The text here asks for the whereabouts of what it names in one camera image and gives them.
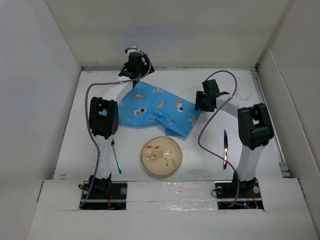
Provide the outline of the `blue space-print cloth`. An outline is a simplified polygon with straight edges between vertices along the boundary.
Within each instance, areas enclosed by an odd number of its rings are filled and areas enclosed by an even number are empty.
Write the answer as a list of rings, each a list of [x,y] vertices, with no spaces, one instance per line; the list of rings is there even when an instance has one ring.
[[[166,136],[186,138],[200,115],[194,103],[143,81],[118,104],[121,125],[134,128],[162,125]]]

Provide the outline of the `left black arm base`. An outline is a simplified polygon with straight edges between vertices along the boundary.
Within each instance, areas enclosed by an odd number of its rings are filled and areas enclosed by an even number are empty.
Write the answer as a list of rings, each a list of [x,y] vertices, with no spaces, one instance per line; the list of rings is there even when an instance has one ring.
[[[107,178],[93,178],[79,184],[82,191],[79,208],[81,210],[126,210],[128,183],[112,181],[112,174]]]

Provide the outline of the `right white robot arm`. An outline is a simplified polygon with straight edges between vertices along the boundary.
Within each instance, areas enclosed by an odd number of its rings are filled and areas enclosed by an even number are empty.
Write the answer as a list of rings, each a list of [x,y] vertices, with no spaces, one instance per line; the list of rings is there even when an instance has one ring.
[[[205,80],[202,86],[203,91],[196,92],[196,110],[222,110],[237,118],[242,151],[236,168],[239,180],[231,184],[231,191],[235,196],[243,197],[250,189],[247,182],[256,178],[256,169],[264,147],[274,137],[267,106],[264,103],[246,106],[245,102],[231,97],[228,92],[220,92],[214,79]]]

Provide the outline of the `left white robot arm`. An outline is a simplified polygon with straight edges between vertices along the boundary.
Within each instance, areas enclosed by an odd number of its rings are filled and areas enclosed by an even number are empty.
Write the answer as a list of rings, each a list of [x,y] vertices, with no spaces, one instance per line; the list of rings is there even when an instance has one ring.
[[[85,121],[89,136],[97,148],[93,178],[103,178],[103,168],[113,158],[111,143],[120,125],[118,106],[121,100],[141,79],[154,72],[148,55],[139,48],[129,47],[125,53],[128,60],[117,80],[115,82],[93,83],[85,93]],[[88,100],[92,87],[106,85],[110,85],[110,89],[104,95]]]

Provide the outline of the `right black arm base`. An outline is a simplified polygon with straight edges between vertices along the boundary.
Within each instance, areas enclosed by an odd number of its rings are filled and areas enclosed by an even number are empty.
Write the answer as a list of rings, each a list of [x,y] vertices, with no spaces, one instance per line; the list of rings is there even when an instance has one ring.
[[[261,190],[257,178],[250,181],[220,180],[214,182],[211,195],[218,210],[263,210]]]

